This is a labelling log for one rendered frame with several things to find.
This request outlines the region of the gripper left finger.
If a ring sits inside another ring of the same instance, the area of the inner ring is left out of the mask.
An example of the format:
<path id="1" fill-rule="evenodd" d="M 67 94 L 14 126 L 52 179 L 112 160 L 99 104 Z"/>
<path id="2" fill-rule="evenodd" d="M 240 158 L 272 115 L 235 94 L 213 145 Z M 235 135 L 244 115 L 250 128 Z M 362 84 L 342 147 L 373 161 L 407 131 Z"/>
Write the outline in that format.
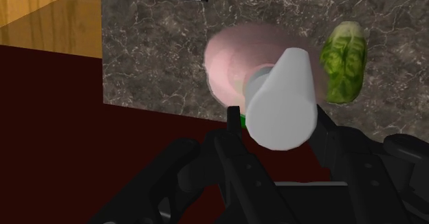
<path id="1" fill-rule="evenodd" d="M 240 110 L 228 107 L 225 129 L 205 142 L 179 138 L 143 168 L 88 224 L 178 224 L 211 184 L 225 211 L 213 224 L 298 224 L 296 215 L 242 142 Z"/>

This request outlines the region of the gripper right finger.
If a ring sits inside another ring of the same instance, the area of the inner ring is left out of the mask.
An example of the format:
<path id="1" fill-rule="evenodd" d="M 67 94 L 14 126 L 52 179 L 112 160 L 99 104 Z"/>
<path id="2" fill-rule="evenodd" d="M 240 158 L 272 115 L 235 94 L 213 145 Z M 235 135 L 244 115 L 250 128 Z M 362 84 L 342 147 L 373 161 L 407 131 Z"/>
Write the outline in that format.
<path id="1" fill-rule="evenodd" d="M 429 143 L 397 133 L 376 142 L 362 131 L 338 126 L 318 107 L 308 143 L 332 181 L 348 186 L 357 224 L 429 224 L 429 201 L 410 186 L 415 166 L 429 178 Z"/>

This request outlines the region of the white bottle with grey neck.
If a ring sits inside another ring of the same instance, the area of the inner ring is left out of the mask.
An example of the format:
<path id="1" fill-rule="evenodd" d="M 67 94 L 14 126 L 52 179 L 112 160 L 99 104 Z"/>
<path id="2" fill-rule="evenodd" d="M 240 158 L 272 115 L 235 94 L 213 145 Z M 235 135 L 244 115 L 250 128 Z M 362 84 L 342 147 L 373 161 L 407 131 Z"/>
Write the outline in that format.
<path id="1" fill-rule="evenodd" d="M 288 48 L 272 67 L 254 72 L 245 86 L 245 125 L 270 150 L 290 150 L 308 140 L 318 117 L 307 51 Z"/>

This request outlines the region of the pink round plate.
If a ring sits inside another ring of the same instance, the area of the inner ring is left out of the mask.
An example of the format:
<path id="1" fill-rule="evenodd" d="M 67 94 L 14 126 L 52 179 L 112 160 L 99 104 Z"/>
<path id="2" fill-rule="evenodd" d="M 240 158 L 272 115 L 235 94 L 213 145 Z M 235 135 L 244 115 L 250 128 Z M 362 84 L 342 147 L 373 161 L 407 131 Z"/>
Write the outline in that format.
<path id="1" fill-rule="evenodd" d="M 290 47 L 309 54 L 316 102 L 327 94 L 328 76 L 319 64 L 320 51 L 307 38 L 265 23 L 244 23 L 216 33 L 206 46 L 204 65 L 213 96 L 225 107 L 238 106 L 245 113 L 245 85 L 262 67 L 272 67 Z"/>

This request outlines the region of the green lettuce head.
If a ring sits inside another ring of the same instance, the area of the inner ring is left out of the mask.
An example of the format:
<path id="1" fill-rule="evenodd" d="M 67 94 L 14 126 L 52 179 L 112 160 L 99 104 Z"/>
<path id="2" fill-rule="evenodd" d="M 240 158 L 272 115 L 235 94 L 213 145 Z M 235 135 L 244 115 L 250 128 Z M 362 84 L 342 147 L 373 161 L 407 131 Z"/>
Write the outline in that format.
<path id="1" fill-rule="evenodd" d="M 343 21 L 334 28 L 320 53 L 327 73 L 326 101 L 346 104 L 354 101 L 363 86 L 367 60 L 364 30 L 355 21 Z"/>

